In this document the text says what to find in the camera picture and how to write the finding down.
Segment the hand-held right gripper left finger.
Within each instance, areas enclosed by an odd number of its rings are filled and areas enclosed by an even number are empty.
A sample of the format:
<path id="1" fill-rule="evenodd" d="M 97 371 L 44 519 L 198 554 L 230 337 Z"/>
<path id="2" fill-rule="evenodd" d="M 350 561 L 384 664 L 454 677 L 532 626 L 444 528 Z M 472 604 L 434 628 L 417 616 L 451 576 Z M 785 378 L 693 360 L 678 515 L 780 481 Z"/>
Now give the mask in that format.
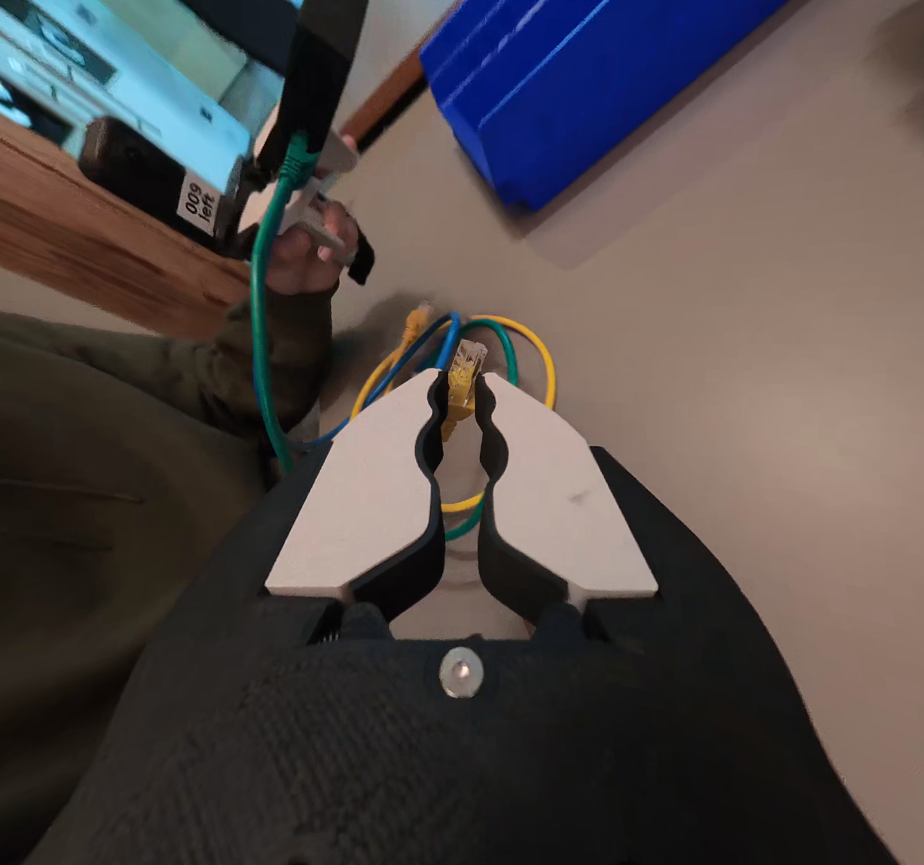
<path id="1" fill-rule="evenodd" d="M 265 580 L 276 596 L 374 605 L 394 620 L 445 570 L 445 372 L 426 370 L 333 440 Z"/>

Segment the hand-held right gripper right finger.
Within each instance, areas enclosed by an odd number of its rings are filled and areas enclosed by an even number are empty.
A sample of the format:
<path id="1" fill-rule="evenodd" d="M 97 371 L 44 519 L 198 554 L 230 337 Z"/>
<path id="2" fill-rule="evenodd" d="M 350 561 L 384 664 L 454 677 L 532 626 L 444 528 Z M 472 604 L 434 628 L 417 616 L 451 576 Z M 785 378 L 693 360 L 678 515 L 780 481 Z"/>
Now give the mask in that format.
<path id="1" fill-rule="evenodd" d="M 477 380 L 488 483 L 479 576 L 529 624 L 555 605 L 652 598 L 653 571 L 590 445 L 554 410 L 497 374 Z"/>

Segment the black network switch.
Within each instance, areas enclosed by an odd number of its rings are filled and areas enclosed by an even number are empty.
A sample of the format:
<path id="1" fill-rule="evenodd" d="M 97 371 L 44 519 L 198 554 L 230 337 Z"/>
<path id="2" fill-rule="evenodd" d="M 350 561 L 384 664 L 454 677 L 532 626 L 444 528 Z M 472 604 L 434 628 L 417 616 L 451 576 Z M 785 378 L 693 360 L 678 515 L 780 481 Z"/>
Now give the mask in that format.
<path id="1" fill-rule="evenodd" d="M 288 145 L 302 134 L 319 155 L 334 122 L 370 0 L 303 0 L 290 45 L 275 123 L 256 164 L 276 179 Z"/>

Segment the person's left hand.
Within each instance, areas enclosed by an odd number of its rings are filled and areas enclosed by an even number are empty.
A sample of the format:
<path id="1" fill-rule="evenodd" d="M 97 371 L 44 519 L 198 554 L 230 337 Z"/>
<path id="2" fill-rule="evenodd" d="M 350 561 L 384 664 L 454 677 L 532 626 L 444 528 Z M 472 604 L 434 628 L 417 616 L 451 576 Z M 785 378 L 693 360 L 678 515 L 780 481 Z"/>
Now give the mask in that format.
<path id="1" fill-rule="evenodd" d="M 314 207 L 323 229 L 343 242 L 346 260 L 352 262 L 359 248 L 356 220 L 340 201 L 317 199 Z M 317 244 L 304 226 L 294 224 L 272 244 L 265 283 L 280 296 L 327 292 L 337 287 L 345 270 L 341 260 L 331 247 Z"/>

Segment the blue plastic bin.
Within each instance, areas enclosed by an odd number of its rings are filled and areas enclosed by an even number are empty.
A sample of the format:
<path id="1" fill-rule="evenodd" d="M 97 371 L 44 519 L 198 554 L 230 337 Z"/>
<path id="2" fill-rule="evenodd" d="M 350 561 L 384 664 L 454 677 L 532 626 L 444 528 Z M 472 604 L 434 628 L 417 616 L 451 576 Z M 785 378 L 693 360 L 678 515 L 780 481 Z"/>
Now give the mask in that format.
<path id="1" fill-rule="evenodd" d="M 538 211 L 790 0 L 461 0 L 421 50 L 463 152 Z"/>

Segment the wooden post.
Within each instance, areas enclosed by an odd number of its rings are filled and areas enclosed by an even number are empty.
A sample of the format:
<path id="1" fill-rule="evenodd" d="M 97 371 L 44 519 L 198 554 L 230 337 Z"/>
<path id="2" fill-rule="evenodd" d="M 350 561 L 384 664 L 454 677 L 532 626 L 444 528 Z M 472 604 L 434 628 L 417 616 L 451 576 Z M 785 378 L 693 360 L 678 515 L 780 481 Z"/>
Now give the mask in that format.
<path id="1" fill-rule="evenodd" d="M 214 256 L 92 184 L 66 152 L 1 120 L 2 269 L 169 337 L 201 339 L 248 294 Z"/>

